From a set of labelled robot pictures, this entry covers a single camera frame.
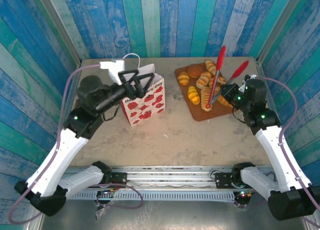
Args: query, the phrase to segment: wooden cutting board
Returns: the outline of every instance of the wooden cutting board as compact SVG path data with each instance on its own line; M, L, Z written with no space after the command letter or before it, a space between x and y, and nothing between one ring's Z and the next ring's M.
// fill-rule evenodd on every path
M201 63L199 64L202 66L203 70L206 71L206 64L205 63ZM178 75L182 72L182 71L187 71L188 66L186 67L182 67L179 69L176 69L174 74L175 74L175 78L178 81ZM204 110L201 109L201 104L199 105L194 105L191 103L191 101L188 99L188 87L189 86L194 86L200 95L200 89L198 87L196 87L196 81L197 79L194 78L190 78L189 83L185 86L180 85L178 82L178 85L180 86L181 92L184 95L184 99L186 101L186 104L190 110L190 113L193 117L194 120L196 121L203 121L203 120L207 120L207 119L211 119L214 117L218 117L218 116L222 116L222 115L226 115L226 114L231 114L232 113L232 108L224 106L222 104L220 104L218 101L216 101L213 104L212 110L209 112L205 112Z

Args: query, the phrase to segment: red handle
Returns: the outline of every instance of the red handle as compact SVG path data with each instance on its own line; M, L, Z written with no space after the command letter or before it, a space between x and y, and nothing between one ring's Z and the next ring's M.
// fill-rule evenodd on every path
M233 75L231 76L230 79L235 79L237 78L239 75L242 74L242 72L244 72L244 70L247 68L247 66L249 65L249 61L245 61L243 62L238 69L236 69L236 71L233 73Z
M218 59L216 60L216 69L217 70L221 70L222 64L224 63L225 54L226 54L226 47L224 45L224 46L222 46L220 53L218 55Z

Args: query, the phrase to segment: gift bag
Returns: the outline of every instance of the gift bag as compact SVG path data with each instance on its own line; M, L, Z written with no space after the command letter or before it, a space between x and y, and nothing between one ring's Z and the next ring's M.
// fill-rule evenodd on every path
M138 75L143 75L147 73L154 73L154 80L152 85L147 90L144 98L131 100L129 98L124 98L121 101L121 108L123 110L124 115L128 119L131 126L136 125L142 122L145 119L150 118L152 115L161 113L165 110L165 80L162 76L156 73L155 65L148 64L146 66L140 67L140 57L137 54L130 53L136 55L139 58L138 64ZM125 70L125 63L123 60L117 60L115 62L104 62L103 66L105 69L109 69L110 78L113 82L120 83L118 79L118 72ZM125 75L125 79L129 80L133 74ZM141 85L144 87L147 83L146 80L141 80Z

